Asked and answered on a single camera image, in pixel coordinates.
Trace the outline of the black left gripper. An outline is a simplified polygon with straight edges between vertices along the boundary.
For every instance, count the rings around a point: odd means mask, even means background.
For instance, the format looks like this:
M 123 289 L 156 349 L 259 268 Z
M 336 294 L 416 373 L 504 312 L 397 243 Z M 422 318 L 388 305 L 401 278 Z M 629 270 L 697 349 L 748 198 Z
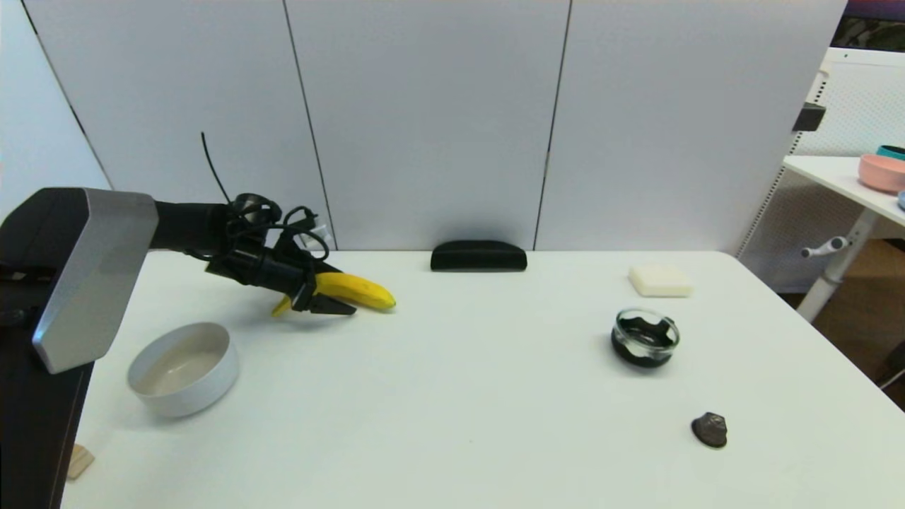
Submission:
M 315 260 L 307 250 L 298 246 L 256 249 L 253 284 L 290 297 L 291 308 L 306 310 L 313 315 L 352 316 L 355 306 L 323 293 L 314 293 L 315 275 L 343 273 L 324 260 Z

